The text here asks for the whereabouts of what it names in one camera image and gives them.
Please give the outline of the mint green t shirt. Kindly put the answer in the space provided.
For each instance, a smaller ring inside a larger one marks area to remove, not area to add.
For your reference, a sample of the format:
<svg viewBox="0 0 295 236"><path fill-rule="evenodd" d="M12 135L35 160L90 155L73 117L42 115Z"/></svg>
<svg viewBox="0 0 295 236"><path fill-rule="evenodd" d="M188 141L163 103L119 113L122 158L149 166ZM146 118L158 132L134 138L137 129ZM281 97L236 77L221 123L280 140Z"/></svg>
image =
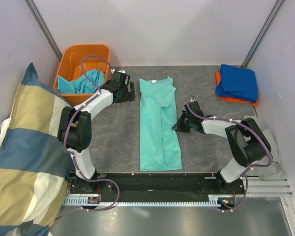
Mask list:
<svg viewBox="0 0 295 236"><path fill-rule="evenodd" d="M173 78L139 80L140 87L140 170L182 169L176 131L177 107Z"/></svg>

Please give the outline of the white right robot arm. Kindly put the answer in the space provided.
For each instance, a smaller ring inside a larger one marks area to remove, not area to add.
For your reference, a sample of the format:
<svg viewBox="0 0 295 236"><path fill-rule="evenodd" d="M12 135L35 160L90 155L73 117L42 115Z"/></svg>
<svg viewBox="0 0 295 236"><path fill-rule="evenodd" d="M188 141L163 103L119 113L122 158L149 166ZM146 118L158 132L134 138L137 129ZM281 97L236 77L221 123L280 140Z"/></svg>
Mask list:
<svg viewBox="0 0 295 236"><path fill-rule="evenodd" d="M252 118L232 120L205 116L197 101L184 105L177 123L172 129L189 133L191 129L202 134L211 134L228 140L232 159L217 173L216 190L228 193L233 184L254 167L269 167L272 163L271 146Z"/></svg>

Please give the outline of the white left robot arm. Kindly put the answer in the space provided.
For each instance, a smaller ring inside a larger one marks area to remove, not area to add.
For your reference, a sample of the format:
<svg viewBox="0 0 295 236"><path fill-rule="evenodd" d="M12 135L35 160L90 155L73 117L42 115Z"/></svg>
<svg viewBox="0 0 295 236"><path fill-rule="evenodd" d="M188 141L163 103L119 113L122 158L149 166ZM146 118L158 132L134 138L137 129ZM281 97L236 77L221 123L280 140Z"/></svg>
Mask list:
<svg viewBox="0 0 295 236"><path fill-rule="evenodd" d="M134 83L123 70L112 72L110 80L99 86L86 101L75 107L63 108L57 138L73 161L76 175L72 180L73 185L81 184L87 193L94 193L98 188L98 174L89 152L93 118L114 103L135 100Z"/></svg>

